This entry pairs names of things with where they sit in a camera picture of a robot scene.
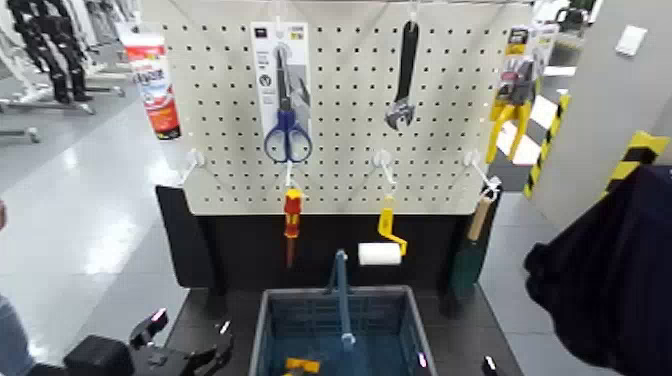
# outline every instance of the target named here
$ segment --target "blue scissors handle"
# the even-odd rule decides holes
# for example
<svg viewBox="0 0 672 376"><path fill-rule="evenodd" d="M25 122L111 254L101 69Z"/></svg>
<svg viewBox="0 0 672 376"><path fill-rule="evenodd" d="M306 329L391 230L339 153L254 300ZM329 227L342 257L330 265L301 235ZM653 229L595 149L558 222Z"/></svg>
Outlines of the blue scissors handle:
<svg viewBox="0 0 672 376"><path fill-rule="evenodd" d="M268 135L264 139L264 151L269 158L278 163L285 163L287 161L292 161L295 163L303 162L310 154L313 152L313 143L310 139L308 133L301 127L301 125L296 121L296 113L294 110L278 110L278 124L268 132ZM295 147L292 143L292 138L302 139L302 147L307 148L302 153L294 153L292 149ZM275 150L278 146L272 145L271 140L282 139L282 148L284 150ZM295 158L295 155L302 155L301 158Z"/></svg>

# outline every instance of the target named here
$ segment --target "dark clothing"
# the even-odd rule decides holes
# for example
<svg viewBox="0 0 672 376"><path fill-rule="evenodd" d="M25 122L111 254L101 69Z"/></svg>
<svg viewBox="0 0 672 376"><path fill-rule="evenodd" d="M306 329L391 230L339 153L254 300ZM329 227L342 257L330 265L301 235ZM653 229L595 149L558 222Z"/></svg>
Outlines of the dark clothing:
<svg viewBox="0 0 672 376"><path fill-rule="evenodd" d="M642 166L525 260L530 297L578 358L672 375L672 175Z"/></svg>

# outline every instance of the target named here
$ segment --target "screwdriver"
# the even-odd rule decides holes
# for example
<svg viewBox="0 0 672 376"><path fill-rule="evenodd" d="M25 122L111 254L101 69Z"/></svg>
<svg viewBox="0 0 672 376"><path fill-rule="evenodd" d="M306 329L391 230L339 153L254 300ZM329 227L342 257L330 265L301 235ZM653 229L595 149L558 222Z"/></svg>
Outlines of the screwdriver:
<svg viewBox="0 0 672 376"><path fill-rule="evenodd" d="M301 214L301 191L290 188L285 193L285 237L287 238L287 268L294 264L296 238L299 237L299 215Z"/></svg>

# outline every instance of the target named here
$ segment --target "wooden brush handle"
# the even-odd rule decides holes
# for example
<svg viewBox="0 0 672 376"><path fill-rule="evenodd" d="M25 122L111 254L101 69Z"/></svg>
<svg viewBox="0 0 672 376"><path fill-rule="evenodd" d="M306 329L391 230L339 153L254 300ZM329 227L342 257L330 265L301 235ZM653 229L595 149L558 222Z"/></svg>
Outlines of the wooden brush handle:
<svg viewBox="0 0 672 376"><path fill-rule="evenodd" d="M472 242L478 241L478 238L481 236L481 230L483 229L483 223L488 214L488 209L490 209L490 204L492 204L492 200L483 197L481 201L478 202L478 206L476 206L474 217L471 220L471 227L469 227L469 232L467 233L467 239Z"/></svg>

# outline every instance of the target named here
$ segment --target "pegboard hook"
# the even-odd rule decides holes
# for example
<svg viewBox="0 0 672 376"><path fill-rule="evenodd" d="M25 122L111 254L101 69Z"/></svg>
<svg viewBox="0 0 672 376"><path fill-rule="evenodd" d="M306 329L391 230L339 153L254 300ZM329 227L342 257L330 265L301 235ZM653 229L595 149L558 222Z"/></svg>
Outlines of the pegboard hook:
<svg viewBox="0 0 672 376"><path fill-rule="evenodd" d="M179 187L184 186L184 183L187 182L189 175L191 175L196 167L205 167L205 156L203 156L203 153L200 151L191 149L189 153L187 153L187 162L189 162L189 167L187 167L187 171L182 174L180 182L178 183Z"/></svg>
<svg viewBox="0 0 672 376"><path fill-rule="evenodd" d="M274 19L275 19L275 35L278 39L282 39L285 34L285 30L282 27L282 18L287 14L287 2L286 0L272 0L275 5Z"/></svg>
<svg viewBox="0 0 672 376"><path fill-rule="evenodd" d="M473 151L468 151L464 153L464 165L466 167L473 167L476 172L478 172L478 175L481 177L483 182L486 185L485 191L481 193L481 198L485 197L488 193L492 192L492 201L497 200L497 196L499 196L499 186L502 184L501 179L497 176L493 176L492 178L488 179L488 177L485 175L485 172L481 170L481 167L478 165L478 162L481 160L481 154L478 152L478 150L473 150Z"/></svg>
<svg viewBox="0 0 672 376"><path fill-rule="evenodd" d="M420 0L411 0L409 4L411 7L410 20L413 23L413 30L418 25L418 13L420 11Z"/></svg>
<svg viewBox="0 0 672 376"><path fill-rule="evenodd" d="M294 163L291 160L287 161L287 172L285 173L285 187L291 187L292 185L292 167Z"/></svg>
<svg viewBox="0 0 672 376"><path fill-rule="evenodd" d="M387 182L390 183L390 185L397 184L397 182L394 181L394 175L392 174L392 168L390 167L392 164L392 154L390 154L390 152L385 149L378 150L378 152L373 155L372 162L375 168L383 169L385 179L387 179Z"/></svg>

